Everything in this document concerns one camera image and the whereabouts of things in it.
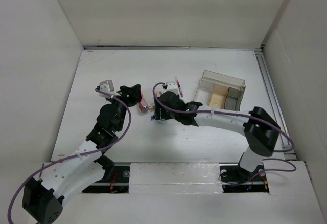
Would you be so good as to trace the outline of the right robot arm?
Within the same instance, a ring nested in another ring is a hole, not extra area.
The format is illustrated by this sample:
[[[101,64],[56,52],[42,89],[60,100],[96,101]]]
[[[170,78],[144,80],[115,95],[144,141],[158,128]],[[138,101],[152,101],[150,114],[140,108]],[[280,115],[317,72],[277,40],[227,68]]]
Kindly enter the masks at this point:
[[[252,177],[258,164],[273,155],[279,137],[278,124],[261,107],[252,111],[214,109],[200,102],[185,103],[172,91],[155,97],[155,119],[174,119],[187,126],[214,127],[238,133],[246,138],[248,147],[235,169],[226,170],[221,178],[244,182]]]

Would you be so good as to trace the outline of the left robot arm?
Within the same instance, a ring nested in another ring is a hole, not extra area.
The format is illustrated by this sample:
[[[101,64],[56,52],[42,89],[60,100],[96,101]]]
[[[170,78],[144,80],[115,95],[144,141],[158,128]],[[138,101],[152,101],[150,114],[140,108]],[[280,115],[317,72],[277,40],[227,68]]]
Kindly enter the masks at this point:
[[[54,172],[38,180],[31,176],[24,183],[22,207],[37,223],[55,222],[76,194],[96,181],[113,177],[115,163],[105,153],[119,141],[116,133],[123,130],[125,118],[131,118],[129,108],[140,103],[141,86],[121,86],[116,92],[99,85],[96,92],[108,104],[101,107],[84,142],[72,155],[48,164],[59,165]]]

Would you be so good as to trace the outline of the clear desk organizer box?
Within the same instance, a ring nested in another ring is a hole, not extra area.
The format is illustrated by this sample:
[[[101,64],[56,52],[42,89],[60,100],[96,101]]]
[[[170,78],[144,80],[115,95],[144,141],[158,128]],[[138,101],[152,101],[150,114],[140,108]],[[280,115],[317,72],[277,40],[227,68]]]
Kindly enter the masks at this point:
[[[205,70],[193,100],[211,108],[239,111],[244,92],[244,79]]]

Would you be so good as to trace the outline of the red gel pen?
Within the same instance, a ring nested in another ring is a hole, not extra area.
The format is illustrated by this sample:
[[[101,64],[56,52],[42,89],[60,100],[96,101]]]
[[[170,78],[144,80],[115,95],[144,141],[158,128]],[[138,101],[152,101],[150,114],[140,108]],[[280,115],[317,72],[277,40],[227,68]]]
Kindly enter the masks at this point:
[[[180,96],[183,98],[184,95],[183,95],[182,88],[181,88],[180,82],[179,82],[179,80],[178,80],[178,77],[175,76],[174,78],[175,78],[175,82],[176,82],[176,84],[177,84],[177,87],[178,87],[178,90],[179,90]]]

